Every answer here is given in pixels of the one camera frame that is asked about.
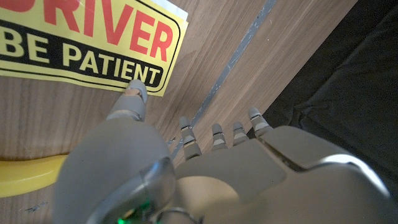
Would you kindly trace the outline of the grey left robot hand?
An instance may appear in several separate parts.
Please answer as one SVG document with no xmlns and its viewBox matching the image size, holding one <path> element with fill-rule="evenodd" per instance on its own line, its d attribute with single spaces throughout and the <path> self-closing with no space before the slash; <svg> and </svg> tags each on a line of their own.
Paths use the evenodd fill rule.
<svg viewBox="0 0 398 224">
<path fill-rule="evenodd" d="M 301 129 L 271 127 L 256 108 L 248 138 L 220 125 L 202 153 L 181 118 L 178 166 L 144 121 L 147 91 L 131 81 L 106 119 L 62 164 L 54 223 L 396 223 L 397 204 L 380 177 L 346 150 Z"/>
</svg>

